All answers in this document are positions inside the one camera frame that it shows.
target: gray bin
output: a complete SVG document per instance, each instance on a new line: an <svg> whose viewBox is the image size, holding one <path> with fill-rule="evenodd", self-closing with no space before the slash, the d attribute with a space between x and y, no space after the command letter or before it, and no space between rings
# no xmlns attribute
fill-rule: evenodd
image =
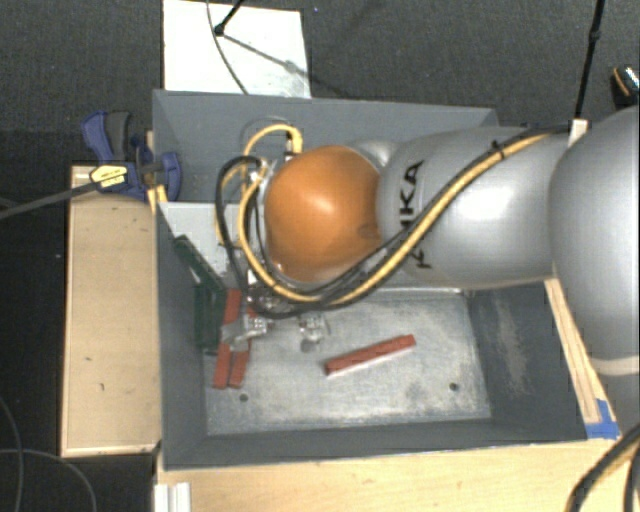
<svg viewBox="0 0 640 512"><path fill-rule="evenodd" d="M212 198L216 169L238 153L242 126L268 115L302 127L307 147L496 123L487 109L156 93L156 150L179 152L181 200L189 202L157 216L165 467L585 439L542 283L468 294L417 287L400 273L366 301L327 315L331 335L316 352L303 353L295 321L283 322L254 342L242 390L212 389L214 359L194 343L194 277L173 246L175 215L186 215L196 246L213 236L201 202ZM391 126L394 118L406 123ZM413 334L416 349L349 375L322 375L323 360L400 334Z"/></svg>

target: blue tape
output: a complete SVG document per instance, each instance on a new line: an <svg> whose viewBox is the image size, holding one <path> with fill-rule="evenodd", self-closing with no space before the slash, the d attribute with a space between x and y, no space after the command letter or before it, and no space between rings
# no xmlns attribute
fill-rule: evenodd
<svg viewBox="0 0 640 512"><path fill-rule="evenodd" d="M587 437L589 439L618 439L620 437L620 429L618 424L611 418L607 401L597 398L596 403L598 404L602 421L585 425Z"/></svg>

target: black cable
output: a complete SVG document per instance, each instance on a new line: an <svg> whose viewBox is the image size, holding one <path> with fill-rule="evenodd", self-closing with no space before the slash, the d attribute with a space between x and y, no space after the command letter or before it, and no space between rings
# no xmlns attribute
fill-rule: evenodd
<svg viewBox="0 0 640 512"><path fill-rule="evenodd" d="M251 216L253 215L254 226L255 226L254 229L256 231L256 240L258 242L258 248L260 249L260 256L262 256L262 261L264 261L265 264L267 265L267 269L273 270L271 268L271 262L267 257L267 249L265 247L264 240L262 238L262 228L260 227L260 216L258 215L258 212L257 212L257 209L258 209L257 202L258 200L254 196L247 208L247 218L251 218Z"/></svg>
<svg viewBox="0 0 640 512"><path fill-rule="evenodd" d="M624 512L633 512L633 503L638 496L638 487L640 486L640 445L636 448L633 458L631 459L631 465L629 466L629 473L627 474L627 481L624 485Z"/></svg>
<svg viewBox="0 0 640 512"><path fill-rule="evenodd" d="M239 141L238 144L240 145L241 148L245 147L247 140L249 139L248 137L249 128L252 128L258 123L262 123L264 121L267 121L270 124L284 123L284 124L288 124L289 126L293 126L291 121L289 121L286 117L282 117L282 116L264 116L264 117L259 117L257 119L252 119L251 121L248 121L247 123L245 123L245 125L240 130L240 137L238 137L238 141Z"/></svg>
<svg viewBox="0 0 640 512"><path fill-rule="evenodd" d="M260 166L262 165L262 162L260 161L259 158L249 155L249 156L238 156L236 158L232 158L226 164L224 164L222 169L220 169L220 172L218 173L218 179L216 180L215 210L216 210L216 219L220 227L220 236L222 237L222 244L224 245L224 248L227 252L229 265L231 266L231 270L233 271L234 276L236 278L236 283L238 285L238 288L242 291L243 294L248 294L248 291L249 291L248 283L245 276L242 273L242 270L240 269L240 265L235 255L233 242L231 241L231 236L229 235L229 228L227 227L227 222L224 216L225 203L222 197L222 191L223 191L222 182L224 180L224 177L227 175L227 173L231 169L233 169L235 166L240 164L247 164L247 165L253 164L256 166Z"/></svg>
<svg viewBox="0 0 640 512"><path fill-rule="evenodd" d="M591 63L593 62L593 54L596 50L596 43L600 39L600 22L604 12L605 0L596 0L596 7L593 13L593 21L591 22L591 30L589 30L589 46L587 47L587 55L584 59L582 68L582 78L580 79L580 90L578 91L578 99L576 100L576 108L573 114L574 118L582 116L582 107L584 97L587 93L587 82L589 81L589 73L591 72Z"/></svg>
<svg viewBox="0 0 640 512"><path fill-rule="evenodd" d="M12 206L11 208L0 212L0 220L8 219L9 217L13 217L14 215L19 215L21 213L30 212L31 210L37 210L38 208L42 208L43 206L48 206L50 204L67 201L69 199L73 199L74 197L86 194L87 192L93 192L95 189L95 183L86 183L84 185L81 185L80 187L75 187L70 190L64 190L62 192L58 192L57 194L52 194L41 199L36 199L35 201L31 201L29 203Z"/></svg>
<svg viewBox="0 0 640 512"><path fill-rule="evenodd" d="M16 420L11 414L11 409L4 401L4 399L0 396L0 407L4 410L4 414L9 420L9 425L11 426L11 431L13 432L13 438L15 440L15 454L18 461L18 483L16 484L16 501L14 506L14 511L20 511L20 504L22 503L22 493L24 491L24 448L22 447L22 439L20 438L20 431L18 430L18 425L16 424Z"/></svg>
<svg viewBox="0 0 640 512"><path fill-rule="evenodd" d="M222 50L222 47L220 46L220 41L218 41L218 34L216 33L216 27L213 26L213 20L211 19L211 11L209 10L209 0L205 0L206 3L206 7L207 7L207 19L209 20L209 28L211 29L211 36L213 37L213 42L216 45L216 48L218 49L218 53L220 54L220 58L222 59L222 62L224 63L225 67L227 68L227 71L229 72L229 74L231 75L231 78L233 78L234 82L236 83L236 85L240 88L240 90L242 91L242 94L248 95L249 92L247 91L247 89L245 88L245 86L242 84L242 82L240 81L240 78L238 78L238 75L236 75L236 72L233 70L233 68L231 67L231 64L229 63L229 61L227 60L226 55L224 54L224 51ZM238 2L235 6L234 9L237 10L237 8L240 6L239 4L242 3L241 1ZM230 19L230 17L233 15L232 13L229 13L229 15L227 15L227 18Z"/></svg>
<svg viewBox="0 0 640 512"><path fill-rule="evenodd" d="M254 210L256 208L256 195L254 194L253 197L249 200L248 205L247 205L247 218L249 218L251 215L253 215ZM264 242L262 240L262 235L261 235L261 228L260 228L260 222L259 222L259 217L257 215L254 216L255 219L255 226L256 226L256 234L257 234L257 238L258 238L258 243L260 245L260 252L261 252L261 256L262 256L262 260L265 264L265 266L267 267L267 273L275 280L275 276L274 276L274 272L273 272L273 268L271 267L271 263L269 261L269 258L266 255L266 249L264 247ZM363 267L364 265L367 264L367 262L373 258L375 255L377 255L379 252L386 250L391 244L393 244L397 238L399 237L399 234L396 234L394 237L392 237L390 240L388 240L387 242L385 242L382 246L378 247L375 251L373 251L371 254L365 256L364 258L362 258L359 262L357 262L355 265L353 265L351 268L349 268L348 270L346 270L345 272L343 272L342 274L340 274L339 276L333 278L330 281L327 281L315 288L311 288L311 289L306 289L305 293L308 295L320 295L321 298L317 301L314 302L313 306L310 306L308 309L313 309L313 310L317 310L319 305L324 304L324 303L328 303L331 302L331 300L333 300L334 297L336 296L341 296L344 295L345 293L347 293L352 287L350 286L351 283L353 283L354 281L362 281L363 279ZM295 287L290 287L287 286L287 288L293 292L298 292L299 290Z"/></svg>
<svg viewBox="0 0 640 512"><path fill-rule="evenodd" d="M598 463L580 479L573 488L567 507L568 512L578 512L595 483L611 467L620 456L640 439L640 423L629 430L613 447L604 454Z"/></svg>
<svg viewBox="0 0 640 512"><path fill-rule="evenodd" d="M231 10L229 11L229 14L227 14L224 19L222 20L221 23L219 23L218 25L216 25L214 31L216 33L216 35L218 36L223 36L224 35L224 29L227 26L227 23L229 23L229 21L231 21L231 18L233 18L236 14L236 12L238 12L238 9L240 9L240 6L244 3L244 0L237 0L237 2L235 3L235 5L231 8Z"/></svg>
<svg viewBox="0 0 640 512"><path fill-rule="evenodd" d="M397 241L391 246L391 248L389 249L388 252L388 256L386 258L384 258L382 261L380 261L378 264L376 264L376 266L370 270L369 272L367 272L367 276L365 279L367 279L369 276L375 274L378 270L380 270L380 268L382 268L383 265L385 265L388 261L388 259L393 255L393 253L404 243L404 241L407 239L407 237L410 235L410 233L413 231L413 229L424 219L424 217L426 217L429 212L432 210L433 206L441 199L441 197L446 193L446 191L457 181L459 181L468 171L469 169L471 169L472 167L475 167L476 165L481 164L482 162L484 162L487 158L490 158L491 156L498 154L498 153L502 153L503 149L515 144L523 139L527 139L530 137L535 137L536 135L541 135L544 133L549 133L549 134L554 134L554 133L563 133L563 132L568 132L569 127L568 125L562 125L562 126L557 126L557 127L552 127L552 128L543 128L543 129L538 129L538 128L534 128L531 130L526 130L524 132L521 132L518 135L515 135L514 137L511 137L509 139L507 139L506 141L500 143L500 144L493 144L491 149L489 151L487 151L486 153L480 155L479 157L475 158L473 161L471 161L469 164L467 164L461 171L459 171L453 178L451 178L445 185L444 187L442 187L439 192L429 201L429 203L427 203L427 205L422 209L421 213L412 221L412 223L404 230L398 232L396 234L396 236L398 237ZM358 295L357 297L354 297L353 299L343 302L341 304L335 304L335 305L329 305L327 309L332 310L332 309L341 309L347 306L350 306L352 304L355 304L356 302L368 297L369 295L371 295L377 288L379 288L380 286L382 286L384 283L386 283L391 277L393 277L393 275L395 275L395 273L400 269L400 267L402 266L402 263L404 263L404 261L406 261L407 258L409 258L409 256L411 255L412 251L407 252L407 254L404 256L404 258L402 259L402 261L400 263L398 263L398 265L396 265L396 267L389 272L389 274L387 274L379 283L377 286L375 287L371 287L369 290L365 291L364 293L362 293L361 295Z"/></svg>
<svg viewBox="0 0 640 512"><path fill-rule="evenodd" d="M159 173L164 170L164 167L160 162L154 162L147 165L142 166L138 169L138 173L141 176L150 173ZM9 217L13 217L14 215L19 215L21 213L27 213L32 210L37 210L44 206L48 206L51 204L61 203L62 201L68 201L78 196L82 196L89 192L94 192L97 190L97 185L94 182L85 183L84 185L80 185L79 187L74 187L69 190L63 190L62 192L58 192L56 194L52 194L50 196L42 197L40 199L36 199L35 201L30 201L24 204L17 204L15 206L11 206L6 210L0 211L0 220L8 219Z"/></svg>
<svg viewBox="0 0 640 512"><path fill-rule="evenodd" d="M314 74L311 70L309 71L304 71L302 69L300 69L294 62L292 61L285 61L285 60L280 60L275 58L273 55L269 55L268 53L265 53L263 51L258 50L257 48L254 48L253 46L240 41L239 39L236 39L235 37L231 37L230 35L225 35L224 38L229 41L230 43L235 43L236 45L240 46L241 48L244 48L245 50L257 55L258 57L261 57L269 62L271 62L272 64L276 64L280 67L282 67L285 71L287 71L288 73L293 73L298 75L298 77L300 77L302 80L308 79L311 84L318 84L322 87L325 87L326 89L330 90L331 92L333 92L336 96L341 97L341 98L350 98L351 94L348 93L347 91L344 91L342 89L339 89L338 87L331 85L330 83L326 82L325 80L323 80L322 78L320 78L318 75Z"/></svg>
<svg viewBox="0 0 640 512"><path fill-rule="evenodd" d="M0 450L0 455L11 454L11 453L18 453L18 450L15 448ZM82 471L80 471L80 469L78 469L78 467L75 464L72 464L71 462L63 459L62 457L58 457L57 455L53 455L51 453L42 452L40 450L31 450L30 448L24 448L22 450L22 453L52 460L54 462L57 462L58 464L62 464L64 467L68 468L73 473L75 473L76 476L82 481L85 488L87 489L87 492L89 493L89 497L91 499L91 510L93 512L98 512L98 502L96 499L96 493L93 490L93 486L91 485L91 482L89 482L89 479L87 478L87 476Z"/></svg>

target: wooden board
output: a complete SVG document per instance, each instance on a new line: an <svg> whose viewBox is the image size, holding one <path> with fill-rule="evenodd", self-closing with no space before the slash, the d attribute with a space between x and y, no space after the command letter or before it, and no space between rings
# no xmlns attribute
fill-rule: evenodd
<svg viewBox="0 0 640 512"><path fill-rule="evenodd" d="M558 327L562 348L567 359L573 385L576 389L578 403L585 423L599 423L602 418L596 400L607 401L600 379L591 365L589 356L582 341L580 331L575 324L571 309L567 304L564 292L557 279L545 282L547 296L551 303L553 316Z"/></svg>
<svg viewBox="0 0 640 512"><path fill-rule="evenodd" d="M89 169L73 169L73 186ZM62 456L145 452L160 439L154 236L139 201L71 202Z"/></svg>
<svg viewBox="0 0 640 512"><path fill-rule="evenodd" d="M158 473L191 484L194 512L561 512L611 441L431 453L343 462ZM582 509L622 510L628 464Z"/></svg>

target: blue clamp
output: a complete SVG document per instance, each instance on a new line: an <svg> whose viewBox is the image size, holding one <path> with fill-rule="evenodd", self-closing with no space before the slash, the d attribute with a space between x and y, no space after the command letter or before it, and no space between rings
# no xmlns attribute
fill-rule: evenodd
<svg viewBox="0 0 640 512"><path fill-rule="evenodd" d="M124 112L108 114L98 110L87 116L80 126L85 144L96 154L100 165L117 162L118 165L127 169L123 183L110 186L107 189L98 188L98 190L123 194L145 202L149 187L142 180L142 172L144 171L143 166L148 167L153 161L153 153L140 137L134 136L128 142L135 150L136 163L126 161L129 117L129 114ZM182 182L182 168L178 162L178 155L164 153L161 161L165 173L164 184L167 189L167 198L170 201L175 201L180 194Z"/></svg>

